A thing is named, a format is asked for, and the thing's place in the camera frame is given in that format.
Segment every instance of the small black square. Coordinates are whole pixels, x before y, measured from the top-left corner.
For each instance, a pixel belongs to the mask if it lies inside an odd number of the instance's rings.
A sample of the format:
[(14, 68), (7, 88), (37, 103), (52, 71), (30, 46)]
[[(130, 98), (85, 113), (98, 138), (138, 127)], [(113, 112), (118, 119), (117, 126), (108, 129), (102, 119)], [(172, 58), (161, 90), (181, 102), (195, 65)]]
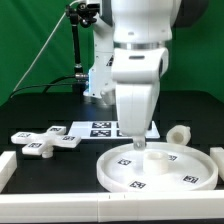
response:
[(28, 138), (31, 134), (29, 133), (21, 133), (18, 137), (20, 138)]
[(192, 183), (192, 184), (196, 184), (198, 180), (199, 180), (199, 178), (192, 177), (192, 176), (186, 176), (183, 179), (183, 181), (186, 181), (186, 182), (189, 182), (189, 183)]
[(175, 161), (176, 159), (177, 159), (177, 156), (169, 155), (169, 160), (171, 160), (171, 161)]
[(62, 138), (62, 140), (64, 141), (73, 141), (75, 139), (75, 137), (72, 136), (64, 136), (64, 138)]
[(41, 143), (31, 143), (28, 147), (37, 149), (37, 148), (40, 148), (42, 145), (43, 144)]
[(90, 133), (90, 137), (111, 137), (111, 131), (110, 130), (92, 130)]
[(111, 122), (93, 122), (92, 128), (111, 128)]
[(58, 132), (58, 131), (60, 131), (61, 130), (61, 128), (51, 128), (50, 129), (50, 131), (53, 131), (53, 132)]
[(142, 189), (146, 186), (146, 184), (144, 183), (141, 183), (141, 182), (138, 182), (138, 181), (134, 181), (130, 187), (133, 187), (133, 188), (138, 188), (138, 189)]
[(119, 164), (123, 165), (123, 166), (127, 166), (131, 163), (130, 160), (126, 160), (126, 159), (121, 159), (119, 162)]

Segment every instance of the white round plate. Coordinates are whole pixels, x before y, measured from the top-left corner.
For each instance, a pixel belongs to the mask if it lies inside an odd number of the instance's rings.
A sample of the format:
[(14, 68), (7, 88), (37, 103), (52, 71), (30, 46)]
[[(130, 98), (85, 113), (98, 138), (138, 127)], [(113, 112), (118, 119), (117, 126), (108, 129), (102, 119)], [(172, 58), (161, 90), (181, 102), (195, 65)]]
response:
[[(143, 156), (149, 152), (168, 154), (166, 173), (143, 171)], [(148, 143), (144, 151), (136, 151), (128, 144), (99, 158), (97, 178), (111, 192), (211, 190), (217, 184), (218, 168), (208, 155), (187, 146), (155, 142)]]

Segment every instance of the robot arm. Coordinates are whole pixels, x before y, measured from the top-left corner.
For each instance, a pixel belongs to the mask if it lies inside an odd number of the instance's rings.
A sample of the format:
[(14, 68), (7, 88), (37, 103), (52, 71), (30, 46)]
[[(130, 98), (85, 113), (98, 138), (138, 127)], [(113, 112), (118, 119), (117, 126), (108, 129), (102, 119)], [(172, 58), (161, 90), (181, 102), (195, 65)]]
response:
[(164, 42), (172, 38), (181, 0), (112, 0), (116, 104), (122, 134), (134, 148), (145, 148), (145, 132), (159, 96), (160, 78), (168, 68)]

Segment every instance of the green backdrop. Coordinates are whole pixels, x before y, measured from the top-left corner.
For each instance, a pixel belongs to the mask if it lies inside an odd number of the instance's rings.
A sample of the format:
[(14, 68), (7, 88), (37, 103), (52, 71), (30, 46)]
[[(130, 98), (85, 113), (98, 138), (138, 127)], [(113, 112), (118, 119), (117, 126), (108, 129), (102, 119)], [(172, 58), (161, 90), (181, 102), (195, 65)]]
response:
[[(0, 104), (7, 100), (71, 0), (0, 0)], [(170, 67), (162, 90), (201, 90), (224, 102), (223, 0), (210, 0), (206, 14), (193, 27), (173, 31), (168, 43)], [(82, 63), (93, 63), (90, 29), (80, 28)], [(71, 27), (63, 20), (52, 41), (20, 87), (49, 83), (73, 72)], [(54, 88), (54, 91), (70, 91)]]

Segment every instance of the black tabletop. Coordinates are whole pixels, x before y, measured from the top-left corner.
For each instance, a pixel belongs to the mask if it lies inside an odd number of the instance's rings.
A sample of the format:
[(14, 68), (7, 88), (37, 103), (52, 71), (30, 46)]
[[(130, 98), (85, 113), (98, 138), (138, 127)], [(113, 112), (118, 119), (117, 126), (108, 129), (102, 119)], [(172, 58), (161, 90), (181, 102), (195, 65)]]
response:
[[(161, 135), (157, 141), (165, 141), (167, 132), (175, 125), (186, 125), (192, 134), (188, 146), (208, 154), (210, 147), (224, 146), (223, 115), (224, 104), (208, 93), (161, 92), (153, 116)], [(96, 178), (97, 159), (105, 151), (131, 140), (82, 140), (75, 149), (55, 147), (52, 158), (42, 159), (23, 155), (22, 146), (12, 144), (10, 137), (18, 131), (43, 133), (53, 125), (66, 126), (69, 130), (73, 121), (116, 120), (114, 106), (85, 102), (83, 97), (72, 93), (14, 96), (0, 107), (0, 153), (17, 151), (18, 168), (2, 194), (106, 191)], [(209, 223), (208, 220), (181, 221), (185, 222)]]

